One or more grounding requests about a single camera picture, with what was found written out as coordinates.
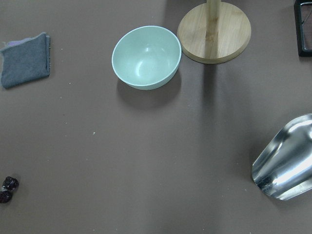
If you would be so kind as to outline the grey folded cloth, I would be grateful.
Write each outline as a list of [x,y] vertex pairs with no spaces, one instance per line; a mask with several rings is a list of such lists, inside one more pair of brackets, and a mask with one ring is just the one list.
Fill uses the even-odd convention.
[[42,32],[36,37],[10,41],[1,48],[0,83],[9,89],[50,75],[50,36]]

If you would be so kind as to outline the mint green bowl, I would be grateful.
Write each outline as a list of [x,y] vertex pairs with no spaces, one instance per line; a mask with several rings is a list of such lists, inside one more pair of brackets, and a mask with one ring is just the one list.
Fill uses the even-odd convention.
[[176,74],[182,49],[170,30],[148,25],[124,35],[112,52],[116,76],[135,89],[153,90],[168,83]]

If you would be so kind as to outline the metal ice scoop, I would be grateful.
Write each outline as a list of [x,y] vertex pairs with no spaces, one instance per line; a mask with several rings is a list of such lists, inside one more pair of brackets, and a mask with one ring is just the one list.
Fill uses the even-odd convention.
[[312,115],[287,123],[252,165],[252,179],[266,195],[289,200],[312,189]]

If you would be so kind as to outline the dark red cherries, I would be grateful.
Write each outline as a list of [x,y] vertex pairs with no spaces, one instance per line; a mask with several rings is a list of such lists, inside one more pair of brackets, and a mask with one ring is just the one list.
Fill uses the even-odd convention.
[[3,184],[0,187],[0,203],[8,203],[14,194],[14,191],[18,188],[19,181],[13,177],[6,177]]

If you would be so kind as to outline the black framed tray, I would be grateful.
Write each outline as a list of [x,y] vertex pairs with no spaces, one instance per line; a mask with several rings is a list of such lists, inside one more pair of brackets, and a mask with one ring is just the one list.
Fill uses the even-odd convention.
[[294,16],[297,36],[298,55],[312,56],[312,1],[295,0]]

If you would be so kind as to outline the wooden cup tree stand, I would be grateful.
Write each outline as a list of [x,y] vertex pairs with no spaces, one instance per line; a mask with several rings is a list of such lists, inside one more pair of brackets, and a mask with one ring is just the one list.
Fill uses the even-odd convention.
[[219,64],[239,56],[251,38],[251,24],[237,6],[208,0],[190,10],[181,20],[177,37],[190,59]]

